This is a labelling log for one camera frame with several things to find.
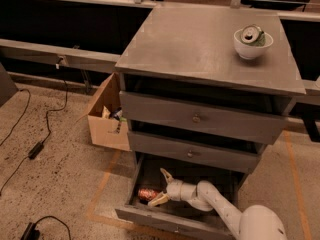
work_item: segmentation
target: floor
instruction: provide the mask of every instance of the floor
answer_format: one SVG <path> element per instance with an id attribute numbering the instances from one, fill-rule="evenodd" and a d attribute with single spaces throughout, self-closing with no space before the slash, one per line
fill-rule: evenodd
<path id="1" fill-rule="evenodd" d="M 65 98 L 60 80 L 11 77 L 19 89 L 30 90 L 31 99 L 25 115 L 0 146 L 0 186 L 46 136 L 46 111 L 61 108 Z M 91 144 L 83 116 L 91 95 L 85 94 L 82 85 L 68 82 L 68 87 L 66 108 L 49 114 L 52 134 L 44 149 L 34 160 L 26 159 L 2 191 L 0 239 L 20 239 L 29 222 L 47 215 L 65 222 L 72 239 L 189 239 L 117 218 L 115 207 L 125 203 L 130 190 L 133 154 Z M 18 92 L 0 108 L 0 140 L 10 132 L 27 100 L 27 92 Z M 281 218 L 288 239 L 320 239 L 319 148 L 302 122 L 291 120 L 240 189 L 239 209 L 265 205 Z M 37 229 L 40 239 L 68 239 L 66 228 L 53 219 L 41 221 Z"/>

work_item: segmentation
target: white bowl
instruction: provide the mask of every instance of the white bowl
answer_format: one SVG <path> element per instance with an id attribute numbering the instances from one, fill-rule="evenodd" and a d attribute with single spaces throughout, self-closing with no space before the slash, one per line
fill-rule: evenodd
<path id="1" fill-rule="evenodd" d="M 233 35 L 234 48 L 241 58 L 253 60 L 266 52 L 273 44 L 273 38 L 268 33 L 265 34 L 266 43 L 264 46 L 250 46 L 240 41 L 242 29 L 237 30 Z"/>

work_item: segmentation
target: power adapter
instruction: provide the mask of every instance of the power adapter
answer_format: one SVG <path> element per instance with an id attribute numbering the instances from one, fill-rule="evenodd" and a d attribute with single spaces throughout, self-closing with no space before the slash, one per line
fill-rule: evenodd
<path id="1" fill-rule="evenodd" d="M 29 222 L 20 240 L 38 240 L 40 237 L 40 231 L 35 229 L 36 225 L 36 223 Z"/>
<path id="2" fill-rule="evenodd" d="M 33 149 L 29 151 L 28 157 L 30 160 L 35 159 L 37 155 L 40 153 L 40 151 L 43 149 L 43 144 L 42 142 L 38 142 Z"/>

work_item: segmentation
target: cabinet top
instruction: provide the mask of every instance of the cabinet top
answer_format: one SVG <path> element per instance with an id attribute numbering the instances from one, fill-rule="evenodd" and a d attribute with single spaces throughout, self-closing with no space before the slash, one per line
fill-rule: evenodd
<path id="1" fill-rule="evenodd" d="M 252 61 L 233 34 L 257 24 L 274 43 Z M 122 72 L 188 79 L 235 89 L 301 95 L 305 89 L 277 12 L 216 6 L 158 6 L 116 64 Z"/>

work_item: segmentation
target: white robotic arm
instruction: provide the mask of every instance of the white robotic arm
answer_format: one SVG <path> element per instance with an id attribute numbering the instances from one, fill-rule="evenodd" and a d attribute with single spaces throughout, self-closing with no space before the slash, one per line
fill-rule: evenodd
<path id="1" fill-rule="evenodd" d="M 208 181 L 197 185 L 174 179 L 161 168 L 168 185 L 166 193 L 161 192 L 149 206 L 173 201 L 186 201 L 202 211 L 215 209 L 237 240 L 287 240 L 284 226 L 279 217 L 267 207 L 253 205 L 241 213 Z"/>

